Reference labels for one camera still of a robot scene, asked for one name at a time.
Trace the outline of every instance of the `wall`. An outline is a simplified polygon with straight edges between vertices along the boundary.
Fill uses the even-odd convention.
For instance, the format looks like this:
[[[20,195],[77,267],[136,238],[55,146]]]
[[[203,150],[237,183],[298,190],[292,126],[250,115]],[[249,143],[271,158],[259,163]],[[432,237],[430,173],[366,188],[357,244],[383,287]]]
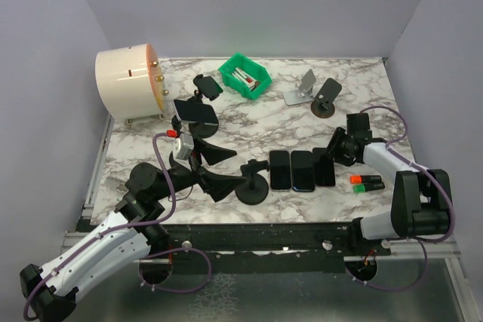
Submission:
[[[88,0],[114,48],[169,57],[388,56],[420,0]]]
[[[483,311],[483,0],[422,0],[389,57],[417,160],[449,172],[463,266]]]
[[[109,44],[85,0],[0,9],[0,320],[19,321],[20,270],[56,256],[82,209],[106,121],[94,59]]]

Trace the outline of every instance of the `white marble surface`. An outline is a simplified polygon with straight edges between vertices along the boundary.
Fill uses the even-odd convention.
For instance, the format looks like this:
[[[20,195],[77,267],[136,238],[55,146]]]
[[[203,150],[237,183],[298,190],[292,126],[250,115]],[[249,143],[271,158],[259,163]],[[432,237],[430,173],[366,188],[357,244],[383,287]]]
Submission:
[[[200,73],[213,76],[224,89],[218,99],[211,103],[220,119],[220,129],[207,141],[235,149],[238,155],[213,167],[207,166],[215,173],[240,175],[241,164],[252,158],[267,160],[270,150],[312,150],[313,147],[325,147],[335,127],[346,126],[346,114],[356,113],[375,104],[396,107],[381,59],[254,59],[266,67],[272,77],[271,86],[255,101],[246,100],[223,84],[217,69],[225,60],[161,60],[165,86],[170,91],[169,100],[185,100],[192,95],[195,90],[192,79]],[[310,103],[291,107],[285,105],[283,92],[293,90],[309,69],[313,69],[318,79],[314,94],[329,77],[343,86],[335,102],[336,113],[329,119],[316,118],[310,112]],[[131,127],[127,127],[124,122],[115,123],[95,199],[91,220],[93,224],[100,223],[113,210],[125,193],[124,182],[136,164],[147,161],[157,165],[151,139],[155,133],[171,128],[171,104],[164,121],[157,117],[138,119],[133,121]],[[383,110],[369,112],[374,136],[388,140],[402,132],[394,116]],[[160,140],[158,145],[167,164],[171,140]],[[408,141],[396,148],[403,155],[413,158]],[[374,173],[374,170],[360,164],[353,167],[336,164],[335,172],[337,185],[334,188],[317,188],[310,193],[270,191],[262,204],[253,207],[238,201],[234,192],[214,203],[209,195],[203,194],[195,186],[188,199],[177,203],[177,211],[167,223],[350,221],[357,216],[379,213],[389,207],[392,185],[388,181],[383,191],[359,195],[354,194],[349,184],[350,175]],[[268,179],[267,172],[261,174]],[[180,192],[178,197],[182,198],[187,192]],[[167,209],[171,207],[167,199],[162,203]]]

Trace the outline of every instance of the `bolt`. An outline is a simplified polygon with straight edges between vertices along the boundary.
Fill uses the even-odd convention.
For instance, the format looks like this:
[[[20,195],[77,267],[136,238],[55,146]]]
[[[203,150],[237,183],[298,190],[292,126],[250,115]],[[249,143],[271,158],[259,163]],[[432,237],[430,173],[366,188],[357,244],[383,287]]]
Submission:
[[[384,239],[383,241],[380,242],[380,246],[384,249],[389,249],[391,247],[391,242]]]
[[[331,250],[332,249],[332,242],[331,241],[323,241],[322,246],[324,247],[325,250]]]
[[[191,241],[184,241],[182,244],[181,244],[181,247],[183,248],[192,248],[193,245],[191,244]]]

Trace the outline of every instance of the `green marker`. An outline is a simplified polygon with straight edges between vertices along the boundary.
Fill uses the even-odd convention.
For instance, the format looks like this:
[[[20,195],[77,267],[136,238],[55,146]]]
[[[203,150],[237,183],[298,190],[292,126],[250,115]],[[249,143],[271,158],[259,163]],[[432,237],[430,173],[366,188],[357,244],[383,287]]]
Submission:
[[[354,192],[372,192],[373,190],[382,190],[386,186],[384,182],[365,182],[364,184],[357,184],[352,187]]]

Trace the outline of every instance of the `green plastic bin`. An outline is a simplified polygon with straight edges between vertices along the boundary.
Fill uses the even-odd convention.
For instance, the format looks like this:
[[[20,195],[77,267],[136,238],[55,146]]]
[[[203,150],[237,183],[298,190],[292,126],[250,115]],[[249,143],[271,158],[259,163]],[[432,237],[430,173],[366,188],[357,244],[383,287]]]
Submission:
[[[251,91],[245,83],[232,76],[236,67],[243,69],[257,81],[260,81],[260,85]],[[265,68],[256,64],[253,60],[249,60],[240,53],[235,53],[233,57],[227,60],[218,70],[220,71],[223,83],[226,86],[233,88],[243,97],[250,100],[256,100],[272,83],[272,79]]]

